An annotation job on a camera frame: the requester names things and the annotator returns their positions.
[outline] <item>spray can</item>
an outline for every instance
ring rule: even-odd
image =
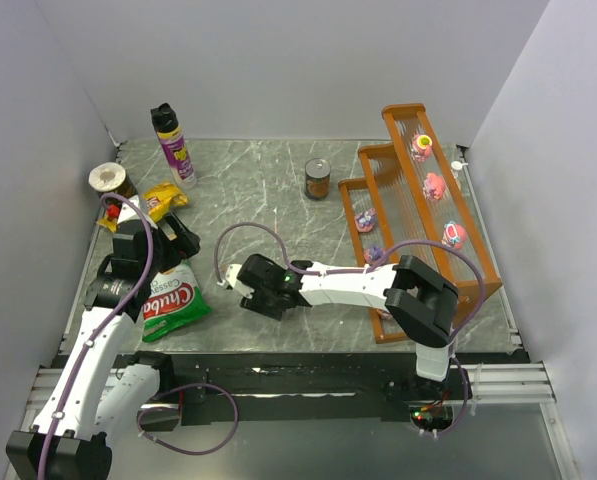
[[[178,125],[176,112],[168,103],[163,103],[151,110],[151,123],[165,152],[174,181],[180,188],[193,187],[196,184],[196,172]]]

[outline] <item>chips bag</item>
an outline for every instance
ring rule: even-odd
[[[191,267],[182,261],[151,282],[151,296],[142,308],[143,342],[153,342],[211,312],[198,288]]]
[[[149,207],[149,216],[156,223],[162,220],[165,213],[169,212],[172,207],[181,207],[189,203],[187,195],[170,182],[162,182],[150,188],[144,193],[143,197]],[[118,218],[117,216],[110,215],[110,211],[108,210],[96,223],[115,232]]]

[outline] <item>gray marble table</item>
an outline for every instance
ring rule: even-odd
[[[337,183],[362,176],[356,151],[371,143],[379,142],[189,142],[198,184],[188,192],[190,205],[176,213],[201,238],[202,250],[191,265],[213,312],[154,343],[141,341],[143,325],[139,321],[122,352],[137,349],[166,352],[413,351],[411,341],[377,345],[366,308],[342,305],[296,308],[278,322],[241,309],[239,296],[220,289],[213,274],[216,238],[226,227],[240,221],[256,221],[274,228],[285,240],[292,259],[355,265]],[[450,158],[457,155],[455,148],[445,150]],[[304,164],[314,157],[324,158],[332,166],[330,193],[322,201],[309,200],[303,194]],[[118,161],[141,193],[164,180],[171,180],[167,162],[155,140],[131,141],[121,146]],[[461,183],[463,194],[473,209],[472,192],[464,177]],[[368,198],[352,198],[352,201],[357,211],[369,207]],[[101,259],[111,251],[108,231],[100,229],[94,241],[62,351],[73,348],[83,311],[84,289],[95,277]],[[250,227],[237,229],[225,239],[221,263],[242,263],[252,253],[262,253],[281,263],[273,238]],[[494,294],[463,330],[458,339],[459,351],[511,352],[516,348],[510,338],[502,295],[502,292]],[[387,326],[396,331],[395,328],[395,325]]]

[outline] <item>orange wooden shelf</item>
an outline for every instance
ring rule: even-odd
[[[353,211],[351,192],[354,190],[364,194],[368,192],[371,204],[376,209],[377,225],[374,228],[379,229],[385,248],[416,238],[439,242],[444,225],[452,220],[465,227],[469,238],[461,253],[481,270],[489,298],[502,286],[502,281],[496,274],[485,242],[451,173],[425,107],[422,104],[390,105],[383,110],[382,115],[392,143],[358,150],[364,178],[343,180],[338,184],[358,265],[362,266],[365,260],[362,235],[354,223],[354,215],[360,213]],[[428,135],[432,140],[433,154],[422,163],[412,160],[411,155],[412,140],[417,134]],[[442,176],[447,183],[445,196],[438,202],[429,202],[423,194],[423,181],[428,173]],[[400,254],[404,252],[403,249],[398,254],[394,253],[390,261],[398,262]],[[471,270],[460,259],[439,248],[414,246],[407,252],[420,257],[458,287],[460,299],[454,325],[460,324],[478,299],[478,286]],[[387,333],[380,316],[373,310],[371,322],[378,343],[407,338],[402,332]]]

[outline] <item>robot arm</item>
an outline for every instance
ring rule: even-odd
[[[140,207],[136,195],[130,201]],[[69,356],[49,401],[33,422],[30,432],[15,431],[7,442],[7,455],[21,480],[36,479],[40,452],[52,420],[59,419],[51,439],[46,465],[47,478],[107,478],[111,467],[111,446],[118,435],[135,423],[140,407],[158,392],[174,385],[171,358],[155,352],[137,352],[118,383],[101,401],[105,381],[116,355],[134,327],[143,304],[151,293],[151,281],[200,250],[200,240],[172,214],[164,219],[176,234],[169,239],[147,216],[153,237],[153,260],[146,281],[136,295],[102,329],[95,341],[88,341],[112,310],[137,284],[147,262],[147,237],[137,214],[123,204],[113,253],[98,268],[87,289],[85,312],[76,346]],[[84,355],[67,403],[58,408],[78,357]]]
[[[276,320],[289,308],[327,303],[387,310],[416,342],[417,375],[435,382],[445,380],[451,322],[458,303],[458,289],[446,278],[411,255],[371,273],[350,269],[356,271],[321,275],[344,269],[310,261],[292,264],[314,274],[299,274],[254,254],[242,265],[229,265],[225,280],[244,297],[243,308]]]

